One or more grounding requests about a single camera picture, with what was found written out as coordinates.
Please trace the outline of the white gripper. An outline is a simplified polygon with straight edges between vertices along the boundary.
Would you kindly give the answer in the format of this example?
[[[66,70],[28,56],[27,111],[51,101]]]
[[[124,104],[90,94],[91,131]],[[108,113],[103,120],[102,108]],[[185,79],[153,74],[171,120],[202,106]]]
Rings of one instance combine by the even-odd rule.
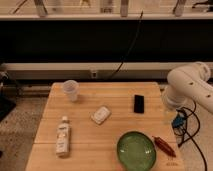
[[[164,110],[164,123],[171,124],[176,117],[176,110],[182,105],[182,96],[171,86],[166,86],[162,93],[162,101],[167,107]]]

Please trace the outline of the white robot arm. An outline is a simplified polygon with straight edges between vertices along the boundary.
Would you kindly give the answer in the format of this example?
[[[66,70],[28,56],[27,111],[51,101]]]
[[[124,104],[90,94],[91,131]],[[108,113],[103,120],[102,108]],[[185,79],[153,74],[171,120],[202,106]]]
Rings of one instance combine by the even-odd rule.
[[[168,85],[162,92],[166,124],[173,122],[176,110],[183,107],[188,99],[213,114],[213,86],[207,83],[210,76],[211,70],[204,62],[180,66],[168,73]]]

